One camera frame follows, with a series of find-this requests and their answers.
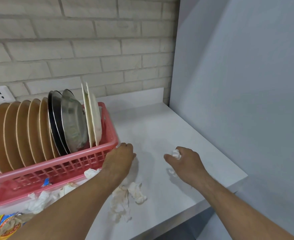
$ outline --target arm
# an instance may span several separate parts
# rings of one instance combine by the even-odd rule
[[[165,154],[165,160],[177,175],[197,189],[214,208],[233,240],[275,239],[294,240],[294,237],[214,180],[205,170],[198,153],[177,147],[178,160]]]
[[[102,205],[128,175],[131,144],[121,143],[106,155],[101,172],[37,214],[10,240],[85,239]]]

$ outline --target dish rack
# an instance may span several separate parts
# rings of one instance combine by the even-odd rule
[[[118,145],[118,137],[104,103],[101,107],[102,138],[99,146],[57,157],[49,161],[0,173],[0,206],[22,201],[29,194],[57,190],[68,182],[84,178],[84,171],[101,168],[106,154]],[[43,186],[49,178],[51,185]]]

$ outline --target white plate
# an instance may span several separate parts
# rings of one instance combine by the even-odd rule
[[[89,102],[89,96],[88,93],[83,88],[83,84],[81,83],[82,88],[82,96],[83,96],[83,102],[85,104],[85,114],[87,119],[87,127],[88,127],[88,134],[89,134],[89,143],[90,147],[92,147],[93,143],[95,142],[95,136],[94,136],[94,129],[93,129],[93,123],[92,123],[92,117],[91,117],[91,109],[90,109],[90,102]]]
[[[93,131],[95,133],[95,141],[96,141],[96,145],[99,145],[99,142],[101,140],[101,135],[102,135],[99,106],[98,106],[95,95],[93,94],[93,92],[89,91],[88,83],[86,83],[86,86],[87,86],[87,91],[89,95],[90,112],[91,112],[92,123],[93,123]]]

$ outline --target brick wall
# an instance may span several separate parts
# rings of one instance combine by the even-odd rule
[[[0,85],[18,101],[81,80],[97,97],[164,87],[178,0],[0,0]]]

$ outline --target white countertop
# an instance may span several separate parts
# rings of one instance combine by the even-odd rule
[[[108,212],[111,197],[97,215],[86,239],[154,239],[209,207],[195,189],[173,177],[163,159],[176,146],[198,152],[205,168],[222,185],[237,191],[247,174],[163,103],[127,110],[109,110],[119,141],[132,143],[134,160],[129,180],[141,182],[148,197],[137,205],[129,197],[132,220],[113,223]],[[0,214],[24,209],[24,203],[0,208]]]

